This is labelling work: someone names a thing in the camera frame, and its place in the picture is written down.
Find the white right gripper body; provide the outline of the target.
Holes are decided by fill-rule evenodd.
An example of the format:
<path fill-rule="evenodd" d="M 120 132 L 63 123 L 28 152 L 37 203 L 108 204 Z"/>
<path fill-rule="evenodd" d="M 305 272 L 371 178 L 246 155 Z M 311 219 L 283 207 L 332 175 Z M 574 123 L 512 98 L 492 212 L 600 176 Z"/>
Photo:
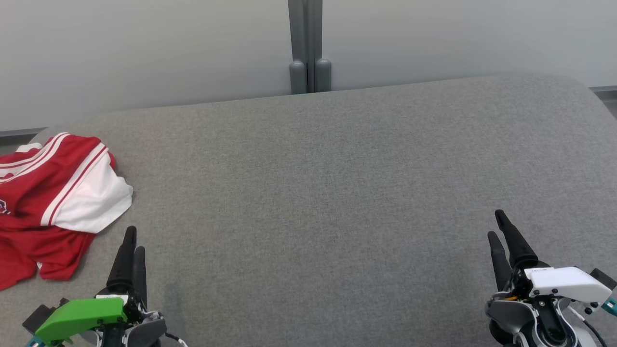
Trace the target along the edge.
<path fill-rule="evenodd" d="M 502 292 L 519 301 L 536 297 L 568 298 L 583 303 L 603 303 L 610 286 L 578 267 L 551 267 L 541 261 L 516 264 Z"/>

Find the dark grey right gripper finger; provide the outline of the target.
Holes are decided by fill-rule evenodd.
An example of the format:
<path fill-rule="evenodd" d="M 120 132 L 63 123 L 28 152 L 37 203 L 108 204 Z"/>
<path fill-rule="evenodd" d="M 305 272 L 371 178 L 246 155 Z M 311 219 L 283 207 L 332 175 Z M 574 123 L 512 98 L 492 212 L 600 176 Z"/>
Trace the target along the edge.
<path fill-rule="evenodd" d="M 511 269 L 527 269 L 538 266 L 538 257 L 518 228 L 509 220 L 503 210 L 495 211 L 496 224 L 502 231 L 509 251 Z"/>
<path fill-rule="evenodd" d="M 502 242 L 494 231 L 487 233 L 489 246 L 491 249 L 491 261 L 494 271 L 496 289 L 499 292 L 511 291 L 511 266 L 506 258 L 506 252 Z"/>

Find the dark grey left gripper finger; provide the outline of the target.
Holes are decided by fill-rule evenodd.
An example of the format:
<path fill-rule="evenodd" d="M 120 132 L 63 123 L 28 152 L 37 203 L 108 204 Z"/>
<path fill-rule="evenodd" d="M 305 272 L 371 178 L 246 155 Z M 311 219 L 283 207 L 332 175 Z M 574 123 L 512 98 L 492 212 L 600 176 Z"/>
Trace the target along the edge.
<path fill-rule="evenodd" d="M 133 257 L 133 288 L 141 299 L 144 309 L 147 308 L 147 270 L 146 270 L 146 249 L 137 246 Z"/>
<path fill-rule="evenodd" d="M 112 265 L 107 289 L 110 291 L 128 291 L 133 287 L 134 253 L 137 246 L 137 228 L 129 226 L 125 231 Z"/>

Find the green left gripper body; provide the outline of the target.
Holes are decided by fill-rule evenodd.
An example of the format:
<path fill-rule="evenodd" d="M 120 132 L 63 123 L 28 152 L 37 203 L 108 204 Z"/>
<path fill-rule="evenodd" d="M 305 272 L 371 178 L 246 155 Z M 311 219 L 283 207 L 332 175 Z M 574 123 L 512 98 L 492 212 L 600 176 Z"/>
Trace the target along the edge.
<path fill-rule="evenodd" d="M 98 347 L 127 347 L 128 332 L 143 321 L 147 301 L 146 289 L 106 286 L 93 298 L 55 308 L 35 329 L 35 339 L 40 347 L 64 347 L 76 334 L 93 332 Z"/>

